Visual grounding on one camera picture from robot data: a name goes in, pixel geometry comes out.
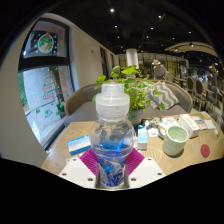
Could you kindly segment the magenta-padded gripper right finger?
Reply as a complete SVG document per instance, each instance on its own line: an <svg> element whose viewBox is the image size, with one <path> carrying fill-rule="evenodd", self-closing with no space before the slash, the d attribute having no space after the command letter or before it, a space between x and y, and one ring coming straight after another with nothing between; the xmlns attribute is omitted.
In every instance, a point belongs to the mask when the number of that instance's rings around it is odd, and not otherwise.
<svg viewBox="0 0 224 224"><path fill-rule="evenodd" d="M126 176L129 188L140 188L165 177L165 173L152 157L133 149L126 160Z"/></svg>

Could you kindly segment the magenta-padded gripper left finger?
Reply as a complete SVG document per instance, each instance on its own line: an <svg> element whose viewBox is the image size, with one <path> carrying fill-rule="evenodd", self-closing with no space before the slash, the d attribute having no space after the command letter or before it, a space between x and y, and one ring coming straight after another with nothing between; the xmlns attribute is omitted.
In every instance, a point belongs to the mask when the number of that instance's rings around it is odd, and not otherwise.
<svg viewBox="0 0 224 224"><path fill-rule="evenodd" d="M59 177L84 188L95 188L97 176L98 161L91 149L80 158L72 158L59 174Z"/></svg>

